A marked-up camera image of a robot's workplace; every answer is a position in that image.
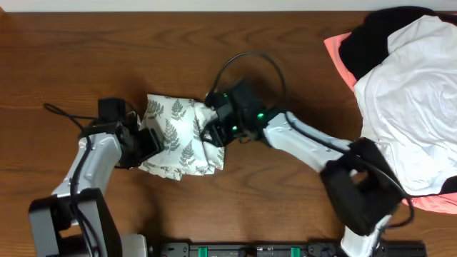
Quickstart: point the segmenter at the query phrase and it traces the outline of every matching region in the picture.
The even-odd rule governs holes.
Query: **wooden table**
[[[294,112],[347,139],[360,134],[352,92],[323,40],[350,31],[363,12],[5,14],[0,19],[0,256],[33,256],[29,204],[61,183],[78,129],[41,107],[95,115],[118,96],[141,111],[147,93],[202,100],[234,54],[262,50],[281,65]],[[343,226],[316,172],[260,143],[228,147],[214,176],[162,179],[116,170],[106,192],[122,233],[193,241],[337,238]],[[396,219],[408,215],[400,207]],[[424,240],[429,256],[455,256],[457,216],[417,210],[385,238]]]

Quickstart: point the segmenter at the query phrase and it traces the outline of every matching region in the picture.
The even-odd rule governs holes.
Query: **pile of clothes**
[[[457,214],[457,16],[380,10],[324,43],[414,206]]]

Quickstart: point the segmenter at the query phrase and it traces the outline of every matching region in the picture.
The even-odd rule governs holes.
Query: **cloth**
[[[440,19],[442,21],[454,23],[454,16],[447,16],[441,14]],[[328,50],[328,53],[331,56],[333,64],[335,64],[338,72],[340,73],[343,80],[349,86],[349,88],[354,91],[354,85],[356,84],[357,80],[353,77],[352,73],[344,66],[340,56],[339,56],[339,46],[341,45],[341,41],[346,39],[350,33],[342,34],[338,36],[333,36],[329,39],[324,41],[325,46]],[[450,192],[451,190],[446,190],[446,184],[449,182],[449,179],[443,185],[441,193]],[[423,209],[425,211],[433,211],[439,213],[449,213],[449,214],[457,214],[457,193],[447,193],[441,194],[437,196],[423,196],[423,197],[415,197],[412,199],[413,205],[416,208]]]
[[[362,25],[341,42],[339,55],[345,67],[359,80],[387,56],[387,38],[424,15],[435,16],[433,10],[400,6],[369,14]]]
[[[335,64],[336,70],[340,73],[341,78],[343,78],[344,82],[349,86],[349,88],[354,92],[354,85],[357,83],[356,78],[348,69],[344,66],[340,54],[338,52],[341,42],[346,39],[351,33],[346,33],[338,36],[332,36],[323,41],[326,45],[327,51],[330,54],[331,60],[333,64]]]
[[[388,37],[389,56],[355,85],[362,136],[412,196],[457,176],[457,27],[423,16]]]
[[[224,168],[224,148],[201,142],[200,131],[216,113],[193,99],[148,95],[141,129],[155,129],[165,150],[139,168],[162,178],[207,175]]]

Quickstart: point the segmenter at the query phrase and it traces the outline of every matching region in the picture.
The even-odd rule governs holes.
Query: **green connector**
[[[199,247],[199,257],[208,257],[207,247]]]
[[[292,247],[291,248],[291,257],[300,257],[300,248]]]

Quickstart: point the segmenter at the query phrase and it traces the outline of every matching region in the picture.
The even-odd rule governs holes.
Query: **robotic arm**
[[[72,117],[52,107],[54,113]],[[119,235],[103,195],[116,165],[133,168],[163,150],[156,132],[139,130],[136,113],[127,113],[124,100],[110,98],[99,100],[99,117],[80,137],[64,181],[50,197],[29,207],[36,255],[147,257],[144,236]],[[61,236],[60,231],[74,225],[80,226],[82,236]]]
[[[381,228],[403,196],[393,186],[392,181],[398,182],[373,142],[364,138],[355,142],[333,138],[302,123],[289,111],[268,109],[246,81],[227,92],[212,93],[209,98],[217,118],[201,132],[202,141],[227,146],[237,138],[248,137],[294,155],[320,173],[335,212],[346,225],[340,245],[342,251],[332,243],[257,246],[257,256],[369,257],[378,246],[383,251],[378,251],[376,257],[426,256],[421,245],[389,248],[378,244]],[[30,205],[29,220],[37,256],[147,257],[146,239],[142,235],[119,235],[103,194],[117,164],[124,168],[135,167],[163,150],[156,132],[139,131],[136,114],[126,112],[124,101],[102,99],[99,100],[99,117],[85,128],[82,136],[85,137],[79,140],[79,151],[64,181],[52,196]],[[88,145],[91,148],[86,155]],[[376,167],[382,169],[384,175],[375,171]],[[366,171],[367,177],[354,183],[351,175],[361,171]],[[75,177],[78,186],[76,195],[72,196],[71,182]],[[77,199],[77,208],[72,197]],[[81,227],[82,236],[64,238],[60,235],[60,231],[73,225]],[[244,257],[250,247],[169,245],[159,252],[160,256]]]
[[[346,224],[341,249],[350,257],[372,255],[381,229],[403,198],[374,142],[337,139],[304,124],[290,111],[268,109],[247,81],[209,94],[206,102],[216,110],[217,119],[202,131],[203,141],[215,146],[226,146],[236,138],[263,141],[308,164],[320,173],[336,213]],[[354,183],[351,176],[364,171],[367,177]]]

